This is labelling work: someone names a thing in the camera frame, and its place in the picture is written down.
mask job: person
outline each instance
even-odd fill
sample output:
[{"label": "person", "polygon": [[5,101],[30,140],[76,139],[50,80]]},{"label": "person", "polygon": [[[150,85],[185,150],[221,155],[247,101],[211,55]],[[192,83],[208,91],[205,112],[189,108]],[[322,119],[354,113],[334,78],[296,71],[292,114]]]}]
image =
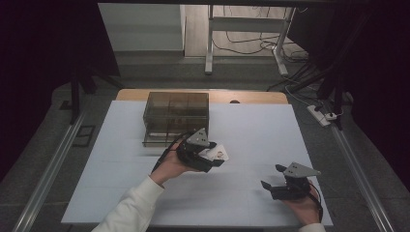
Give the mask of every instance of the person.
[{"label": "person", "polygon": [[[187,171],[197,171],[181,163],[177,157],[175,144],[160,166],[138,186],[129,189],[118,205],[108,213],[93,232],[144,232],[155,212],[156,202],[164,192],[163,183]],[[294,201],[282,201],[304,225],[300,232],[325,231],[319,222],[316,205],[308,197]]]}]

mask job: person's right hand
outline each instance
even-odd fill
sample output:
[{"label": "person's right hand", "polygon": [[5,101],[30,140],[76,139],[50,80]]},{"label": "person's right hand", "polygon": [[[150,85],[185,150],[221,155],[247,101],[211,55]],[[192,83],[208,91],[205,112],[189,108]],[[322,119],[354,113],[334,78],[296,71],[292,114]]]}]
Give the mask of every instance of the person's right hand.
[{"label": "person's right hand", "polygon": [[[318,198],[318,194],[312,186],[310,186],[310,193],[316,199]],[[282,200],[282,202],[293,211],[302,225],[320,223],[319,209],[308,196],[298,200]]]}]

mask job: brown translucent box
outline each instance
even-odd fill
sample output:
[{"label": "brown translucent box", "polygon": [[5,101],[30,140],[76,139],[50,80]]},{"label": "brown translucent box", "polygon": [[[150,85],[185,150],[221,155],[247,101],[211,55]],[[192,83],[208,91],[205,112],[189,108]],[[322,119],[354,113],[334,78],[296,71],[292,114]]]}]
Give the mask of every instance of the brown translucent box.
[{"label": "brown translucent box", "polygon": [[145,147],[167,147],[181,133],[209,126],[207,93],[150,92],[144,111]]}]

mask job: white power strip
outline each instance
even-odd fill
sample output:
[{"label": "white power strip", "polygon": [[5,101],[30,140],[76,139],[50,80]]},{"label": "white power strip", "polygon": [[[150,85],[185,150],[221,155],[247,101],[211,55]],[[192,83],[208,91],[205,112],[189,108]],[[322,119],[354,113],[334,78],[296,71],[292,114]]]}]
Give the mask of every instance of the white power strip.
[{"label": "white power strip", "polygon": [[322,114],[322,112],[314,110],[315,107],[315,105],[310,105],[307,107],[307,110],[311,113],[311,115],[313,115],[317,122],[319,122],[319,124],[322,125],[322,127],[330,125],[331,123],[329,123],[329,121],[326,119],[325,115]]}]

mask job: white sweater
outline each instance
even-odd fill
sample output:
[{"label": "white sweater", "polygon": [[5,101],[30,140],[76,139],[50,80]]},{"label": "white sweater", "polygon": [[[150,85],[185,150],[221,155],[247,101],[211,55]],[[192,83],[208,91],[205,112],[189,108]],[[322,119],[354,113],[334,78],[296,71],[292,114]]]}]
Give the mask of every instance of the white sweater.
[{"label": "white sweater", "polygon": [[[147,177],[138,187],[131,188],[118,205],[94,228],[93,232],[144,232],[155,211],[163,188]],[[324,232],[320,223],[310,224],[299,232]]]}]

